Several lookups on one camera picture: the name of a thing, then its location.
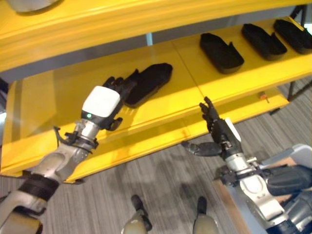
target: yellow shelving unit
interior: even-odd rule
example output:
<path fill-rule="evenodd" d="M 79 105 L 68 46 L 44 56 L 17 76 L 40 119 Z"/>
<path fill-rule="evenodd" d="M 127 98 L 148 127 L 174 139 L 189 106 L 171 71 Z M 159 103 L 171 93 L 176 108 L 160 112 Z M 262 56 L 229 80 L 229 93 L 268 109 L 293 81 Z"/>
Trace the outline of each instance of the yellow shelving unit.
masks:
<path fill-rule="evenodd" d="M 273 22 L 255 24 L 270 31 Z M 128 77 L 136 68 L 143 70 L 153 63 L 173 65 L 170 82 L 139 108 L 124 107 L 118 115 L 124 118 L 122 125 L 115 132 L 98 135 L 98 149 L 68 182 L 206 133 L 198 107 L 204 96 L 213 101 L 222 117 L 233 122 L 286 105 L 287 100 L 272 87 L 310 74 L 312 55 L 296 54 L 284 42 L 288 49 L 284 58 L 266 62 L 244 41 L 240 28 L 213 32 L 226 42 L 233 41 L 245 59 L 243 67 L 229 75 L 219 74 L 210 65 L 196 35 L 15 81 L 8 94 L 1 174 L 17 176 L 54 150 L 56 138 L 51 127 L 61 127 L 62 135 L 71 132 L 95 85 L 109 76 Z M 264 90 L 269 103 L 257 96 Z"/>
<path fill-rule="evenodd" d="M 75 50 L 186 24 L 311 0 L 64 0 L 19 15 L 0 0 L 0 72 Z"/>

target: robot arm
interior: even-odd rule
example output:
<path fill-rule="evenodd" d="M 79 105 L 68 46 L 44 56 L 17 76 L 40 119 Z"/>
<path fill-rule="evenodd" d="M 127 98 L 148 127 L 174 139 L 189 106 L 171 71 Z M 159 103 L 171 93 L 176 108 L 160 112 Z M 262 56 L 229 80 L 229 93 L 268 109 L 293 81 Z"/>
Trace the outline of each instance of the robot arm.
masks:
<path fill-rule="evenodd" d="M 227 164 L 221 180 L 231 184 L 243 197 L 252 214 L 269 234 L 298 234 L 283 207 L 269 193 L 261 170 L 254 161 L 248 161 L 242 151 L 240 137 L 229 120 L 221 119 L 212 102 L 205 97 L 208 106 L 201 103 L 203 118 L 214 142 L 199 145 L 182 142 L 182 145 L 197 156 L 220 155 Z"/>
<path fill-rule="evenodd" d="M 0 203 L 0 234 L 40 234 L 37 216 L 44 213 L 47 201 L 76 166 L 98 146 L 100 130 L 115 130 L 122 118 L 115 118 L 135 82 L 110 77 L 96 86 L 82 107 L 81 120 L 72 133 L 62 139 L 55 128 L 58 148 L 46 155 L 18 190 Z"/>

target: small orange object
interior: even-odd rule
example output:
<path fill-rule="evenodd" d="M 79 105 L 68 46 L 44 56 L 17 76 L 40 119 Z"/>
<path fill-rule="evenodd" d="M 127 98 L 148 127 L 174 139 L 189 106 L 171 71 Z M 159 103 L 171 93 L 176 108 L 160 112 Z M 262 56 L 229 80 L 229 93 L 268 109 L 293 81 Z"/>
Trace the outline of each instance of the small orange object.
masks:
<path fill-rule="evenodd" d="M 265 99 L 268 103 L 270 103 L 269 100 L 268 100 L 268 96 L 267 96 L 267 94 L 266 94 L 264 91 L 258 93 L 258 97 L 259 97 L 261 100 L 264 100 L 264 99 Z"/>

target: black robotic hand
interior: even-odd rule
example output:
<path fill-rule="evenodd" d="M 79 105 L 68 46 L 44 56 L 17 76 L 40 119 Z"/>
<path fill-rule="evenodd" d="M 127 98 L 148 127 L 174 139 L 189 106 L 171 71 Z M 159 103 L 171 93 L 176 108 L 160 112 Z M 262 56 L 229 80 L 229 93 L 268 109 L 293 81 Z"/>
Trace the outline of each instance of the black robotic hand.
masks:
<path fill-rule="evenodd" d="M 240 141 L 236 138 L 227 122 L 220 118 L 214 105 L 207 97 L 204 100 L 207 106 L 203 103 L 200 103 L 199 106 L 214 142 L 197 145 L 183 141 L 182 146 L 196 156 L 222 156 L 225 159 L 233 154 L 241 153 Z"/>

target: gray wall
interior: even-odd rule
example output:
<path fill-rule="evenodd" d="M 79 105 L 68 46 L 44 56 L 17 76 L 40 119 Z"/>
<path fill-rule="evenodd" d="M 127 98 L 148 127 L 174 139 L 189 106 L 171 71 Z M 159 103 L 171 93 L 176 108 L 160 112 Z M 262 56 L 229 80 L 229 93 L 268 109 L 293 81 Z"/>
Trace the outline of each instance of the gray wall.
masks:
<path fill-rule="evenodd" d="M 169 30 L 153 33 L 154 43 L 184 37 L 192 34 L 211 31 L 232 25 L 244 24 L 264 19 L 272 19 L 290 15 L 294 7 L 285 7 L 267 11 L 253 12 L 232 17 L 210 20 L 201 23 L 195 23 Z M 311 22 L 312 4 L 308 7 L 306 22 Z M 66 65 L 95 59 L 101 56 L 126 51 L 146 45 L 145 35 L 130 39 L 119 40 L 108 44 L 90 47 L 87 49 L 71 52 L 68 54 L 44 59 L 38 62 L 27 64 L 18 68 L 0 73 L 0 77 L 7 82 L 12 82 L 24 77 L 35 75 L 44 71 L 53 70 Z"/>

